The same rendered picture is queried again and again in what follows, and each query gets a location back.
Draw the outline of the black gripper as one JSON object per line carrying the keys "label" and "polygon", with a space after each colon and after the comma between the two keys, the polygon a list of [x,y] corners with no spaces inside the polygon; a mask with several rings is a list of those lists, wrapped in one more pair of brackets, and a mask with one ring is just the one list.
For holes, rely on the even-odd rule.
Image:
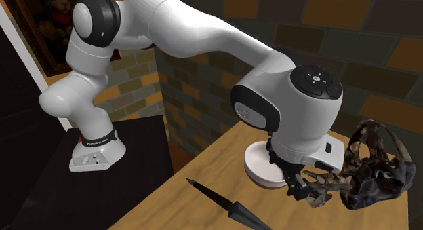
{"label": "black gripper", "polygon": [[285,182],[288,185],[287,194],[293,196],[296,201],[306,199],[310,192],[308,181],[301,177],[301,171],[304,168],[303,164],[293,164],[281,159],[273,150],[271,145],[272,138],[269,138],[266,143],[266,150],[269,153],[269,163],[276,164],[283,172]]}

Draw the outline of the black robot stand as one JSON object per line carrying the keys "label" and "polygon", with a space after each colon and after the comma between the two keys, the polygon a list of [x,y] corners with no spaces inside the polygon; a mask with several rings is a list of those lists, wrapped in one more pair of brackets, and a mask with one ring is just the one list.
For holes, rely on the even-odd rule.
{"label": "black robot stand", "polygon": [[81,133],[69,129],[10,226],[3,230],[108,230],[173,176],[162,116],[116,121],[125,155],[109,169],[71,172]]}

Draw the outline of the white round bowl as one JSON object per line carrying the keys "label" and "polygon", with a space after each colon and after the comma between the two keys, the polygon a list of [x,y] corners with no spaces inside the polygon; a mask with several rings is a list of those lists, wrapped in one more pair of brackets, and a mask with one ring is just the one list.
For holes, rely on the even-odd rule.
{"label": "white round bowl", "polygon": [[244,168],[247,175],[259,186],[278,189],[287,183],[282,170],[270,163],[266,141],[254,142],[244,152]]}

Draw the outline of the dark framed wall picture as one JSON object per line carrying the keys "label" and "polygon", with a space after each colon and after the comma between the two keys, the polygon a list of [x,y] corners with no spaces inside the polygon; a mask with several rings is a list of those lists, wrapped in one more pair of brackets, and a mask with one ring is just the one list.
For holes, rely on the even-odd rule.
{"label": "dark framed wall picture", "polygon": [[78,1],[4,0],[48,77],[71,70],[99,75],[111,60],[120,59],[117,50],[94,47],[78,37],[73,28],[73,8]]}

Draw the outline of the dark animal skull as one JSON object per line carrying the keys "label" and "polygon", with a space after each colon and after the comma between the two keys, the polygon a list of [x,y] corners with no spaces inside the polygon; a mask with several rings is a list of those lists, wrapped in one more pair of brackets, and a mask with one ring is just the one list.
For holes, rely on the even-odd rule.
{"label": "dark animal skull", "polygon": [[[390,159],[384,148],[379,129],[386,130],[395,143],[398,155]],[[344,163],[338,174],[316,174],[305,170],[314,179],[309,183],[306,198],[311,208],[324,206],[332,198],[332,191],[349,210],[358,210],[376,202],[396,199],[412,186],[416,166],[405,145],[384,124],[372,119],[363,120],[344,151]]]}

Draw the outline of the black pointed pen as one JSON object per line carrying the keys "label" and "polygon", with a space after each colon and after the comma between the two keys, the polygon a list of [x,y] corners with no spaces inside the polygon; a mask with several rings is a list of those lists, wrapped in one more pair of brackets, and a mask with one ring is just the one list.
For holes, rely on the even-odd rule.
{"label": "black pointed pen", "polygon": [[210,198],[220,207],[224,208],[228,212],[228,217],[234,221],[237,221],[238,223],[241,223],[253,230],[272,230],[266,223],[261,221],[255,214],[253,214],[240,202],[231,202],[224,196],[192,179],[187,178],[187,181],[197,190],[202,192],[202,194]]}

